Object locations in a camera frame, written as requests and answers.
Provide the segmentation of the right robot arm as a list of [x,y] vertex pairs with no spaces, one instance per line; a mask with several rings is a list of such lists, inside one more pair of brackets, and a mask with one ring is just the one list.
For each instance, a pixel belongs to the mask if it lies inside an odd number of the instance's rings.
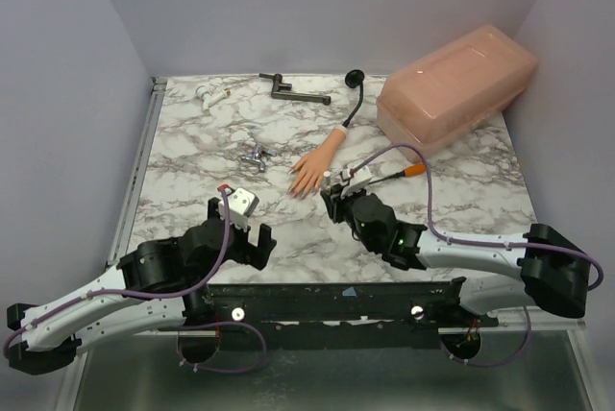
[[443,317],[453,326],[521,306],[568,319],[585,314],[590,264],[548,225],[533,224],[525,233],[510,235],[454,235],[398,219],[391,206],[363,189],[347,194],[336,184],[321,197],[334,223],[347,224],[355,240],[394,268],[481,272],[482,278],[466,280],[443,301]]

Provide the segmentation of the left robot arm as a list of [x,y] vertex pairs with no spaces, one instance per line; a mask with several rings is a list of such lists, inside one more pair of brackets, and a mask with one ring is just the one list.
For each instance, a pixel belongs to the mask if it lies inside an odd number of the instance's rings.
[[228,189],[208,201],[208,217],[179,237],[147,241],[90,283],[42,305],[7,309],[12,335],[3,353],[28,375],[62,369],[81,353],[116,336],[147,330],[247,327],[240,306],[224,310],[207,284],[227,260],[263,269],[277,245],[262,224],[249,241],[259,203],[251,192]]

